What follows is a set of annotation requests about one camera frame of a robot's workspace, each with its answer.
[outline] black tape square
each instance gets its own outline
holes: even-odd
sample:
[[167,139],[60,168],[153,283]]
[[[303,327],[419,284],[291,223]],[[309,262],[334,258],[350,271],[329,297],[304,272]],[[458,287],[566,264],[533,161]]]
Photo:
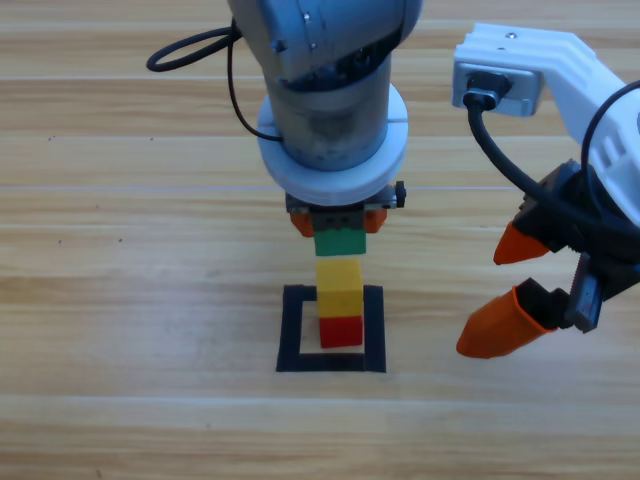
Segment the black tape square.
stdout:
[[384,292],[364,286],[364,353],[300,353],[302,306],[315,302],[316,287],[287,285],[282,296],[282,326],[278,372],[377,372],[386,373]]

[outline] white flange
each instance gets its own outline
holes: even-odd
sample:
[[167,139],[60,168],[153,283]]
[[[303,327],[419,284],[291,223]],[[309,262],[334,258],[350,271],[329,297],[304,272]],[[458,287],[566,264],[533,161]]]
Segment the white flange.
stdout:
[[[260,153],[273,180],[298,200],[321,206],[357,203],[387,186],[404,162],[409,140],[407,107],[395,87],[389,87],[387,136],[369,160],[348,170],[314,170],[297,163],[281,143],[259,138]],[[258,115],[258,131],[279,135],[269,97]]]

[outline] black cable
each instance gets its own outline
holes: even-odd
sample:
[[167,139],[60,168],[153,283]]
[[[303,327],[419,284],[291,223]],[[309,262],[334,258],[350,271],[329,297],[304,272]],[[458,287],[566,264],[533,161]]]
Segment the black cable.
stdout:
[[[196,43],[202,42],[203,40],[208,40],[210,38],[222,37],[220,40],[212,43],[211,45],[207,45],[200,50],[197,50],[189,55],[185,55],[184,57],[178,58],[176,60],[171,60],[169,62],[159,63],[163,58],[171,55],[172,53],[177,52],[178,50],[188,47],[190,45],[194,45]],[[231,20],[231,26],[225,28],[218,28],[215,30],[210,30],[208,32],[199,33],[197,35],[193,35],[188,38],[184,38],[179,40],[171,45],[167,45],[166,47],[158,50],[156,53],[149,57],[147,60],[147,68],[152,72],[168,72],[170,70],[177,70],[178,68],[186,67],[187,65],[191,65],[195,62],[202,60],[205,57],[210,55],[214,55],[221,50],[227,49],[227,82],[229,84],[229,97],[231,98],[231,104],[233,105],[233,110],[236,112],[236,116],[240,123],[246,128],[250,133],[259,138],[264,138],[265,140],[271,140],[274,142],[282,142],[282,137],[275,137],[272,135],[266,135],[264,133],[258,132],[254,129],[249,123],[245,120],[242,112],[240,111],[240,107],[238,106],[238,99],[236,98],[236,90],[233,85],[233,44],[242,38],[242,33],[236,27],[235,19]]]
[[[231,21],[231,32],[232,34],[236,32],[236,21]],[[233,109],[236,112],[236,116],[240,123],[244,125],[249,132],[253,133],[258,138],[264,138],[265,140],[271,140],[273,142],[282,142],[282,137],[276,137],[273,135],[267,135],[265,133],[258,132],[255,128],[253,128],[249,123],[245,120],[242,112],[240,112],[240,107],[238,106],[238,100],[236,98],[236,89],[233,86],[233,43],[229,45],[227,48],[227,82],[229,83],[229,96],[231,97],[231,104],[233,105]]]
[[526,195],[572,223],[596,231],[606,230],[615,235],[629,237],[634,242],[640,242],[640,229],[630,227],[629,224],[623,223],[619,218],[612,217],[606,222],[600,221],[594,216],[586,214],[573,205],[555,197],[551,192],[529,177],[509,160],[491,138],[482,119],[482,114],[485,111],[484,105],[474,101],[470,102],[467,108],[471,132],[480,148],[482,148],[482,151],[500,173]]
[[594,208],[594,210],[599,214],[603,214],[602,205],[598,200],[598,197],[595,194],[593,187],[593,180],[591,177],[591,170],[589,168],[589,150],[591,149],[591,141],[593,140],[593,135],[598,128],[598,124],[604,118],[605,114],[622,97],[627,95],[628,93],[640,89],[640,80],[637,82],[630,83],[629,85],[625,85],[620,90],[611,95],[598,109],[596,114],[591,119],[589,126],[587,127],[587,131],[584,135],[584,139],[582,141],[582,150],[580,152],[580,165],[582,169],[582,178],[585,186],[585,193],[587,194],[587,200]]
[[[195,45],[196,43],[208,40],[210,38],[217,37],[223,38],[215,43],[212,43],[211,45],[207,45],[206,47],[201,48],[196,52],[178,58],[177,60],[158,63],[163,58],[171,55],[174,52],[177,52],[182,48],[188,47],[190,45]],[[240,35],[237,30],[236,33],[233,34],[233,29],[231,27],[217,28],[208,32],[199,33],[197,35],[179,40],[175,43],[172,43],[171,45],[167,45],[166,47],[151,55],[149,60],[147,60],[147,68],[152,72],[168,72],[170,70],[177,70],[178,68],[186,67],[187,65],[198,62],[205,57],[218,53],[220,50],[233,45],[233,42],[237,41],[241,37],[242,35]]]

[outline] yellow block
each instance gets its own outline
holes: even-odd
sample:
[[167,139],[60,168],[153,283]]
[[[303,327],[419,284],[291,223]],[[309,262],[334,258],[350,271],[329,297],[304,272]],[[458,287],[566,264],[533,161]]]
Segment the yellow block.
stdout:
[[316,289],[320,318],[364,314],[364,287],[358,258],[317,261]]

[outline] red block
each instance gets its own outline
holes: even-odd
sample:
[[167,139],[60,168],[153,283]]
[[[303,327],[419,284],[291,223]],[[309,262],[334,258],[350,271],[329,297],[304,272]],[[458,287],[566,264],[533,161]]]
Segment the red block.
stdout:
[[361,316],[320,318],[322,348],[357,347],[362,345],[364,322]]

